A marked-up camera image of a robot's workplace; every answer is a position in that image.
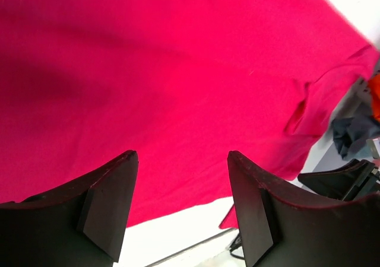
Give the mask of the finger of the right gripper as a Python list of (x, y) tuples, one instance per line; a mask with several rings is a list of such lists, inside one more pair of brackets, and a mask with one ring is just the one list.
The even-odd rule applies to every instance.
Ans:
[(302, 173), (297, 179), (315, 193), (341, 201), (354, 201), (379, 191), (379, 167), (368, 160), (352, 159), (338, 169)]

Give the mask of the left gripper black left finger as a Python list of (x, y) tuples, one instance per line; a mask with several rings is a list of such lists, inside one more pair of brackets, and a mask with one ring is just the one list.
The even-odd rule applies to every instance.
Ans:
[(22, 202), (1, 204), (2, 266), (112, 266), (119, 261), (138, 173), (126, 151)]

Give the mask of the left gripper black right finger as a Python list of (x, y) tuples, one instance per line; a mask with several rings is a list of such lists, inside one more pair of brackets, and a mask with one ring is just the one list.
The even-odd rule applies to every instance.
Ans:
[(246, 266), (378, 266), (379, 169), (353, 160), (328, 171), (345, 176), (332, 192), (313, 177), (297, 187), (238, 151), (227, 158)]

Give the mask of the crimson t shirt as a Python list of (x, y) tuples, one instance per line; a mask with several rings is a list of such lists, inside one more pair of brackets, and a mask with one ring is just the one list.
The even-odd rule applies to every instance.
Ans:
[(127, 150), (129, 225), (230, 196), (231, 150), (293, 180), (378, 60), (326, 0), (1, 0), (1, 201)]

